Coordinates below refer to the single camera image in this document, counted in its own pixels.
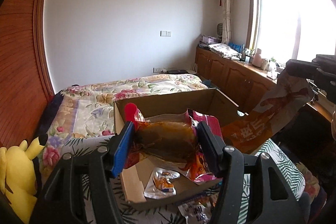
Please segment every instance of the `white wall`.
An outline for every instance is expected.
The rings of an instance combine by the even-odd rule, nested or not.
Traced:
[[[221,22],[219,0],[45,0],[44,9],[56,92],[150,75],[153,67],[189,69],[199,34],[215,36]]]

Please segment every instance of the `floral bedspread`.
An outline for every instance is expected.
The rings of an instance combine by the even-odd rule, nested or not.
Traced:
[[[189,74],[153,75],[66,88],[62,91],[62,104],[48,130],[48,143],[39,155],[42,181],[50,175],[60,158],[61,148],[68,141],[114,135],[114,101],[206,88],[197,76]]]

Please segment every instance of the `yellow plush toy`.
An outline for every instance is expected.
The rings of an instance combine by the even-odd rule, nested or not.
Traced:
[[[28,224],[37,198],[33,159],[42,151],[48,136],[34,139],[30,146],[24,140],[8,150],[0,148],[0,190],[17,216]]]

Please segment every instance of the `foil packet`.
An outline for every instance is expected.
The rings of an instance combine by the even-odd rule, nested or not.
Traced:
[[[208,224],[216,206],[218,193],[188,201],[178,207],[186,224]]]
[[[143,195],[147,198],[154,199],[162,199],[176,195],[176,190],[170,180],[178,179],[179,177],[180,174],[178,172],[154,168]]]

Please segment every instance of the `open cardboard box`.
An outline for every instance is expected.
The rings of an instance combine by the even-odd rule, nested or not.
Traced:
[[[221,127],[241,118],[237,113],[238,105],[218,89],[151,95],[124,99],[114,103],[114,125],[117,134],[124,126],[124,107],[128,103],[136,104],[145,118],[167,113],[182,114],[186,112],[187,108],[215,116]],[[145,198],[143,191],[153,169],[155,167],[164,168],[164,166],[160,166],[160,162],[155,157],[149,157],[128,169],[124,169],[120,174],[125,198],[136,210],[147,210],[188,199],[219,182],[219,180],[215,180],[197,185],[181,175],[173,182],[176,189],[175,196],[163,199]]]

